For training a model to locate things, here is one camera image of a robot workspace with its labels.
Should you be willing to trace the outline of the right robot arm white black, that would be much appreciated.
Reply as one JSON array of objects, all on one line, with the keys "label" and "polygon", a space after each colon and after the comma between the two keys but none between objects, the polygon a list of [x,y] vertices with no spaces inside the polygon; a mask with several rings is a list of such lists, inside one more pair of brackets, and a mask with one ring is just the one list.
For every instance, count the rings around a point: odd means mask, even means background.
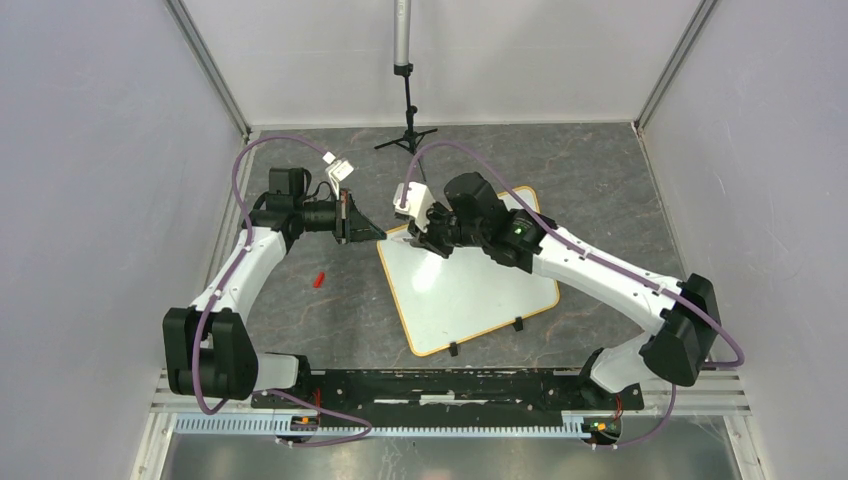
[{"label": "right robot arm white black", "polygon": [[423,183],[398,185],[393,206],[407,219],[414,247],[442,258],[476,248],[501,266],[573,287],[641,328],[640,335],[586,361],[577,382],[585,405],[602,408],[645,380],[696,383],[720,324],[708,279],[656,274],[595,249],[524,201],[509,207],[478,172],[453,178],[444,194],[439,202]]}]

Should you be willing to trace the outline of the red marker cap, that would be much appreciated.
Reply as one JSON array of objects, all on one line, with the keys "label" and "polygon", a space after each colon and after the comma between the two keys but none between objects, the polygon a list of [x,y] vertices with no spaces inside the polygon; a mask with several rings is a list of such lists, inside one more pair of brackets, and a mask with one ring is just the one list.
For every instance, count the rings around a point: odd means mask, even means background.
[{"label": "red marker cap", "polygon": [[325,281],[325,278],[326,278],[326,273],[325,272],[319,272],[318,275],[316,276],[314,282],[313,282],[313,287],[314,288],[321,288],[324,281]]}]

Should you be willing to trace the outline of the whiteboard with yellow edge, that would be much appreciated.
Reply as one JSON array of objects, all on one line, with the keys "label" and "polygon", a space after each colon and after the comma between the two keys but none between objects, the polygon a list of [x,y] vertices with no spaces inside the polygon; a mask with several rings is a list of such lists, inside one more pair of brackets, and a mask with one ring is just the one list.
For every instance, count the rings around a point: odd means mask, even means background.
[{"label": "whiteboard with yellow edge", "polygon": [[409,245],[402,225],[377,243],[408,345],[433,355],[555,307],[553,279],[491,260],[478,248],[458,248],[444,259]]}]

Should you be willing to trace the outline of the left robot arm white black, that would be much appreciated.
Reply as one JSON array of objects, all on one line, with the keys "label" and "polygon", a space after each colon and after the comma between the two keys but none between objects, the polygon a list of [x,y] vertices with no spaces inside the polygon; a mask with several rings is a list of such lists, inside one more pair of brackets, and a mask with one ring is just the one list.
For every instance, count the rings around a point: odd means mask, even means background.
[{"label": "left robot arm white black", "polygon": [[304,168],[273,168],[268,188],[253,204],[234,250],[206,290],[185,308],[163,319],[170,390],[226,400],[248,398],[261,382],[275,380],[275,392],[290,407],[306,405],[313,379],[293,355],[262,361],[246,329],[252,306],[270,273],[306,232],[329,232],[339,244],[383,240],[385,232],[363,215],[340,183],[353,171],[337,160],[326,169],[331,195],[317,200],[307,189]]}]

